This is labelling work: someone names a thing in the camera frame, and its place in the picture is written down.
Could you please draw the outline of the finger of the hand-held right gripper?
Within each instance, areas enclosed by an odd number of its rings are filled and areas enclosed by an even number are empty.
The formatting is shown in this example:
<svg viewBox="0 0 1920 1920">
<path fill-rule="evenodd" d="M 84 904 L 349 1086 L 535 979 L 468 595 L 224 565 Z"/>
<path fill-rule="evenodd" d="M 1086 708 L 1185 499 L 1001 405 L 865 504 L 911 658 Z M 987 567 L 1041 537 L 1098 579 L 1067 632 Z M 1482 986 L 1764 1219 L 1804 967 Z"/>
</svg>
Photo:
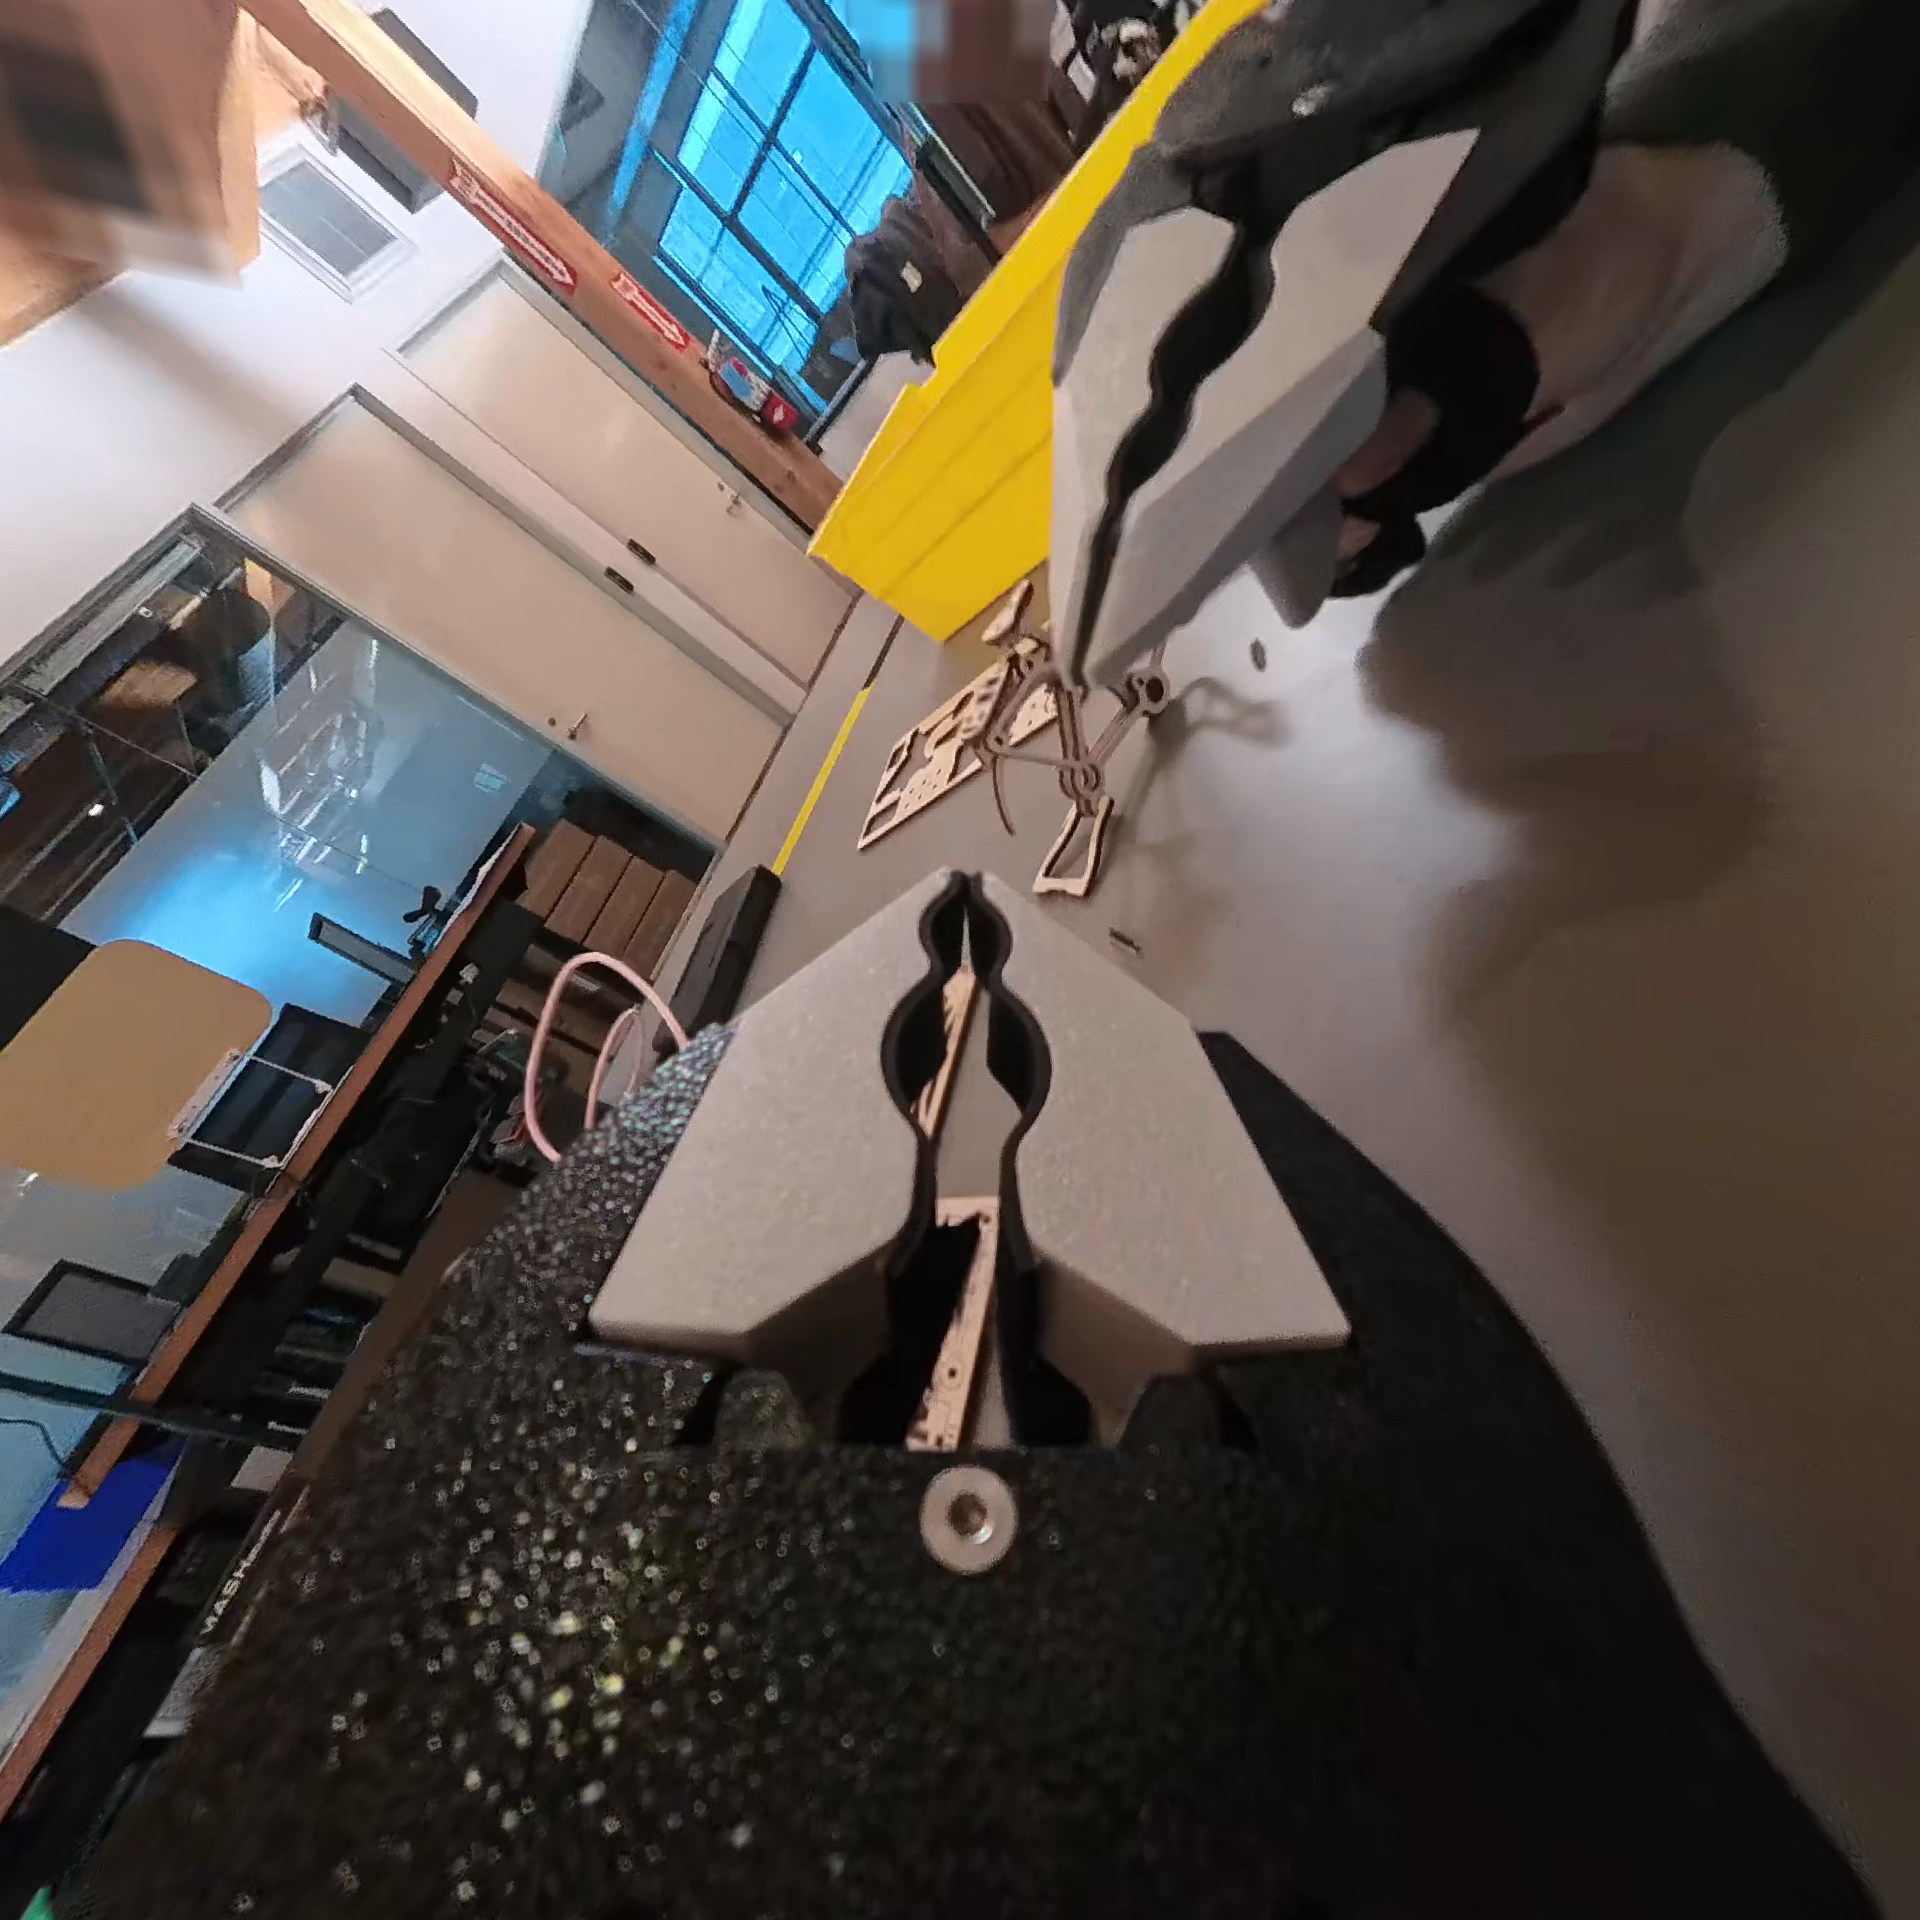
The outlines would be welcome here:
<svg viewBox="0 0 1920 1920">
<path fill-rule="evenodd" d="M 1118 682 L 1236 567 L 1334 495 L 1335 467 L 1385 412 L 1385 322 L 1399 252 L 1435 213 L 1474 130 L 1447 130 L 1313 191 L 1236 252 L 1162 350 L 1181 434 L 1133 493 L 1090 678 Z"/>
<path fill-rule="evenodd" d="M 1236 225 L 1200 205 L 1103 205 L 1061 282 L 1053 363 L 1053 638 L 1065 678 L 1090 678 L 1133 493 L 1181 434 L 1162 350 L 1210 301 Z"/>
</svg>

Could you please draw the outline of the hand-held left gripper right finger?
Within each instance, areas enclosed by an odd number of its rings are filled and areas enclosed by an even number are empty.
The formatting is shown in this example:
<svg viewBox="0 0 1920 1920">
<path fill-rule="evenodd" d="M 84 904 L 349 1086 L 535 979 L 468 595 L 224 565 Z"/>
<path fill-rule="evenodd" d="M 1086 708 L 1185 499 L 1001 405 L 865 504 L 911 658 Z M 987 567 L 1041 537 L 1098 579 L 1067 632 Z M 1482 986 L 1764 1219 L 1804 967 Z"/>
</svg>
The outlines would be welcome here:
<svg viewBox="0 0 1920 1920">
<path fill-rule="evenodd" d="M 1162 1379 L 1353 1340 L 1190 1014 L 996 875 L 968 877 L 1001 1155 L 1015 1444 L 1113 1444 Z"/>
</svg>

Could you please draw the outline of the laser-cut wooden piece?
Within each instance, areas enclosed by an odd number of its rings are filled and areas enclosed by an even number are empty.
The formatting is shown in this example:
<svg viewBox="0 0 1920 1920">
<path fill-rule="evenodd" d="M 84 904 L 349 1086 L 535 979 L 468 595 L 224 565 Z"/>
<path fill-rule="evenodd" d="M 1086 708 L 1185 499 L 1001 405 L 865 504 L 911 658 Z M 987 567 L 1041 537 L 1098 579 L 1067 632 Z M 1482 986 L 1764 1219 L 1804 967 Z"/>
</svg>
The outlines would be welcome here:
<svg viewBox="0 0 1920 1920">
<path fill-rule="evenodd" d="M 927 1146 L 936 1146 L 944 1136 L 944 1119 L 951 1107 L 951 1093 L 957 1083 L 957 1069 L 965 1063 L 968 1034 L 975 1024 L 975 1005 L 981 995 L 981 979 L 975 962 L 962 962 L 957 972 L 944 982 L 941 999 L 941 1023 L 944 1023 L 944 1056 L 935 1077 L 925 1083 L 911 1116 L 920 1128 Z M 957 1294 L 957 1305 L 948 1320 L 948 1333 L 941 1340 L 941 1352 L 932 1368 L 932 1382 L 918 1403 L 918 1418 L 906 1433 L 908 1453 L 957 1453 L 968 1440 L 975 1423 L 975 1396 L 978 1396 L 978 1372 L 981 1352 L 989 1329 L 989 1305 L 996 1288 L 996 1255 L 1001 1255 L 1001 1197 L 996 1194 L 965 1194 L 965 1197 L 936 1197 L 935 1201 L 935 1225 L 941 1230 L 975 1230 L 975 1249 L 968 1259 L 968 1278 Z"/>
</svg>

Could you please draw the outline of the wooden model assembly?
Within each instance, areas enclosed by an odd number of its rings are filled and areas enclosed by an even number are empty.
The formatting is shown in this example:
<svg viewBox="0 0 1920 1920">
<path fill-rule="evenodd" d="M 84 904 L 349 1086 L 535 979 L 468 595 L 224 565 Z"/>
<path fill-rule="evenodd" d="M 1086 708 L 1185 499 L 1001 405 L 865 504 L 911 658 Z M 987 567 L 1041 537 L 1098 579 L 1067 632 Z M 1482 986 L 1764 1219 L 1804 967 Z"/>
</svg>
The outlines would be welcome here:
<svg viewBox="0 0 1920 1920">
<path fill-rule="evenodd" d="M 1026 734 L 1015 734 L 1024 713 L 1041 694 L 1053 697 L 1059 742 L 1046 763 L 1056 769 L 1067 799 L 1067 817 L 1033 877 L 1033 893 L 1086 900 L 1100 877 L 1118 817 L 1113 792 L 1107 791 L 1107 763 L 1136 726 L 1162 716 L 1174 701 L 1174 682 L 1162 666 L 1165 644 L 1153 647 L 1144 662 L 1127 669 L 1118 684 L 1118 716 L 1090 737 L 1086 716 L 1088 694 L 1067 684 L 1056 658 L 1049 622 L 1029 622 L 1033 599 L 1036 580 L 1024 579 L 981 632 L 1001 658 L 1001 678 L 984 718 L 975 718 L 968 734 L 978 762 L 989 775 L 996 817 L 1003 829 L 1012 834 L 1015 823 L 1003 796 L 1003 766 L 1024 757 Z"/>
</svg>

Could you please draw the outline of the person's right hand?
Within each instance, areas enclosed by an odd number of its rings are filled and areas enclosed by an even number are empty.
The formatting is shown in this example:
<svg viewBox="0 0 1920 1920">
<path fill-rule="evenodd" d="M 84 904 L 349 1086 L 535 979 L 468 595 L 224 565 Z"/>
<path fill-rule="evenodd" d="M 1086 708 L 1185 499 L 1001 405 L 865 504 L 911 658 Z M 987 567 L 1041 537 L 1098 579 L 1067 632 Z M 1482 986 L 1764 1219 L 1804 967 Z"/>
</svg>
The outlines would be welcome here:
<svg viewBox="0 0 1920 1920">
<path fill-rule="evenodd" d="M 1335 469 L 1334 596 L 1374 595 L 1411 571 L 1426 553 L 1420 518 L 1519 446 L 1543 389 L 1524 322 L 1479 286 L 1420 297 L 1385 345 L 1383 420 Z"/>
</svg>

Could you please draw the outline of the yellow plastic bin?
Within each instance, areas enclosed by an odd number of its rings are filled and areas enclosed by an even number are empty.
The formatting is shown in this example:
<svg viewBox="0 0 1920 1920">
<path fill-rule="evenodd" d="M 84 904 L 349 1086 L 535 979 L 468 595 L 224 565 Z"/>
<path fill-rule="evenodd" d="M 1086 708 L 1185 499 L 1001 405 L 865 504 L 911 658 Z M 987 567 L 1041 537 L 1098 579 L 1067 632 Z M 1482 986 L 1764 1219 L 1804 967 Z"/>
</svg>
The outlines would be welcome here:
<svg viewBox="0 0 1920 1920">
<path fill-rule="evenodd" d="M 906 389 L 808 556 L 951 640 L 1053 546 L 1053 344 L 1067 254 L 1174 92 L 1260 4 L 1205 4 L 1036 208 Z"/>
</svg>

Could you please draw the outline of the dark backpack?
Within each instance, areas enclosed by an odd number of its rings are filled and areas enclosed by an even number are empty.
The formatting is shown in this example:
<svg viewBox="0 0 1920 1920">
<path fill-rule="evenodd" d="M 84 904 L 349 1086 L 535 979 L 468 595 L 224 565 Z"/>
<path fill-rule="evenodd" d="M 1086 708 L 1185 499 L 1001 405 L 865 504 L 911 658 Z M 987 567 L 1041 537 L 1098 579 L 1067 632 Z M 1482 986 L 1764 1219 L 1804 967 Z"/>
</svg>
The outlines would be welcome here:
<svg viewBox="0 0 1920 1920">
<path fill-rule="evenodd" d="M 880 225 L 847 247 L 847 295 L 854 344 L 865 363 L 892 352 L 918 364 L 968 301 L 984 286 L 1001 254 L 925 178 L 885 199 Z"/>
</svg>

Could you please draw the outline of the black box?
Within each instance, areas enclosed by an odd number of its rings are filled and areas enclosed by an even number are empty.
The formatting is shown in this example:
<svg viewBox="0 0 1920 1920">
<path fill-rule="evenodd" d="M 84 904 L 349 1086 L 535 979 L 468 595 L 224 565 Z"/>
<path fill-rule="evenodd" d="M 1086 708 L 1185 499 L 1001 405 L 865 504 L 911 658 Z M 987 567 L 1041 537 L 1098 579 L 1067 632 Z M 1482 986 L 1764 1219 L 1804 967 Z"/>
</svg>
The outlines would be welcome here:
<svg viewBox="0 0 1920 1920">
<path fill-rule="evenodd" d="M 688 1038 L 737 1008 L 779 898 L 782 875 L 755 865 L 712 900 L 670 999 L 670 1014 Z"/>
</svg>

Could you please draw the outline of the stack of cardboard boxes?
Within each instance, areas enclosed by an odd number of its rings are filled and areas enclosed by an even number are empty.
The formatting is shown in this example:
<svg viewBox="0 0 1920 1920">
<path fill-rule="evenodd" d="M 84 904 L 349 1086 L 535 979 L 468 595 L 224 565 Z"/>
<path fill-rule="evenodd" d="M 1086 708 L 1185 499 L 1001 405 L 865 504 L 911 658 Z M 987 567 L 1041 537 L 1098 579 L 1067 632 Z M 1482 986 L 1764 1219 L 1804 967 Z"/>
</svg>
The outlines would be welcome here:
<svg viewBox="0 0 1920 1920">
<path fill-rule="evenodd" d="M 656 977 L 692 898 L 696 877 L 563 820 L 526 861 L 521 904 L 540 917 L 540 931 L 515 979 L 549 982 L 558 962 L 578 952 L 610 952 Z"/>
</svg>

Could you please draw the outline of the laser-cut wooden sheet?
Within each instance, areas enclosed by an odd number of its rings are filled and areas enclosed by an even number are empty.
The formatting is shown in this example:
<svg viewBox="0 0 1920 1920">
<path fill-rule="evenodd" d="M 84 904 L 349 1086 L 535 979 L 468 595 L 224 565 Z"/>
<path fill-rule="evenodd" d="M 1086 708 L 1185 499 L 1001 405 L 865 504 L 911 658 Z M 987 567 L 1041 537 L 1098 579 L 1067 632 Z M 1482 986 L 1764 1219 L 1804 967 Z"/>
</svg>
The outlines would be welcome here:
<svg viewBox="0 0 1920 1920">
<path fill-rule="evenodd" d="M 975 677 L 944 705 L 908 729 L 883 763 L 857 849 L 865 851 L 962 783 L 987 769 L 981 753 L 989 721 L 1003 721 L 1003 744 L 1024 748 L 1059 721 L 1056 690 L 1038 657 L 1024 651 Z"/>
</svg>

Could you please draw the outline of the large paned window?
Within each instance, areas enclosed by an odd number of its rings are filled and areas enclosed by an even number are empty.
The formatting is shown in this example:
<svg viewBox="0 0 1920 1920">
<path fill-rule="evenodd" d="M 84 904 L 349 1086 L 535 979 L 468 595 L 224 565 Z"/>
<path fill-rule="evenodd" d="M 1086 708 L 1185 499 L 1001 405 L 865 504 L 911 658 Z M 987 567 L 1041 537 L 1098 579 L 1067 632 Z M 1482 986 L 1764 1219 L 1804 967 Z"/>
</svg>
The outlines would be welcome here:
<svg viewBox="0 0 1920 1920">
<path fill-rule="evenodd" d="M 540 184 L 818 436 L 865 376 L 847 247 L 911 187 L 849 4 L 590 4 Z"/>
</svg>

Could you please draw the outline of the wooden ceiling beam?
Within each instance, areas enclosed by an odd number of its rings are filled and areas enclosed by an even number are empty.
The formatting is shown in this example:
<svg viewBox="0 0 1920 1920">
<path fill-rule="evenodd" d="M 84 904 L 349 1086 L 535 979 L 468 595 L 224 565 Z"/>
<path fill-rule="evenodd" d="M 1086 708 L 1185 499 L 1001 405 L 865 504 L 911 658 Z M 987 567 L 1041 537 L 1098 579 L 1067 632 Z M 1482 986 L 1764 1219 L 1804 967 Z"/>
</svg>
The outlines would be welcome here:
<svg viewBox="0 0 1920 1920">
<path fill-rule="evenodd" d="M 698 426 L 805 532 L 841 479 L 797 436 L 736 405 L 688 332 L 590 233 L 476 127 L 476 116 L 357 4 L 246 4 L 264 31 L 322 76 L 403 155 L 446 187 L 556 301 Z"/>
</svg>

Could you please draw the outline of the grey framed screen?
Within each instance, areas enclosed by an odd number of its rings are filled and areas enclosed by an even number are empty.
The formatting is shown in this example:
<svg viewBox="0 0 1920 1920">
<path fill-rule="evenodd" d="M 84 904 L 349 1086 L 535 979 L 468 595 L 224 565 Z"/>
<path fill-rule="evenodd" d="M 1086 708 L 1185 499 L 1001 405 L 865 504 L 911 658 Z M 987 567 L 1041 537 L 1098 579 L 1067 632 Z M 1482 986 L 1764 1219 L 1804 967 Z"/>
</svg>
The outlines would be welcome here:
<svg viewBox="0 0 1920 1920">
<path fill-rule="evenodd" d="M 44 1347 L 144 1368 L 179 1320 L 179 1304 L 109 1271 L 60 1259 L 4 1333 Z"/>
</svg>

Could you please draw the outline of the blue sheet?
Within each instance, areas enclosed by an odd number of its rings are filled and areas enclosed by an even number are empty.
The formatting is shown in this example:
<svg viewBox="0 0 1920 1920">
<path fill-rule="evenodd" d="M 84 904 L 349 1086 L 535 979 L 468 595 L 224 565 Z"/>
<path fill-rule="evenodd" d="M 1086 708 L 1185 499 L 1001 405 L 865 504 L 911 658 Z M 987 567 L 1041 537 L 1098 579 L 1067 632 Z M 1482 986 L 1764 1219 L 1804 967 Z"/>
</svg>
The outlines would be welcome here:
<svg viewBox="0 0 1920 1920">
<path fill-rule="evenodd" d="M 73 1596 L 105 1582 L 165 1503 L 182 1444 L 125 1456 L 84 1506 L 50 1494 L 4 1555 L 4 1596 Z"/>
</svg>

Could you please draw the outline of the white wall vent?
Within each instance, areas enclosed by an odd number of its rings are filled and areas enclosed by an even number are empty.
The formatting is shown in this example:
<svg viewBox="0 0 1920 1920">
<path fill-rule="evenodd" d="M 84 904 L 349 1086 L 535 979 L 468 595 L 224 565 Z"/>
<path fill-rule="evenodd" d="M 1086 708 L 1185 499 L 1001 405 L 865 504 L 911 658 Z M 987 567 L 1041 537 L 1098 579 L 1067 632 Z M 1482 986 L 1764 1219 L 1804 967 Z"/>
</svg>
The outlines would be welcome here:
<svg viewBox="0 0 1920 1920">
<path fill-rule="evenodd" d="M 268 239 L 348 303 L 362 301 L 417 259 L 414 241 L 306 146 L 268 155 L 259 214 Z"/>
</svg>

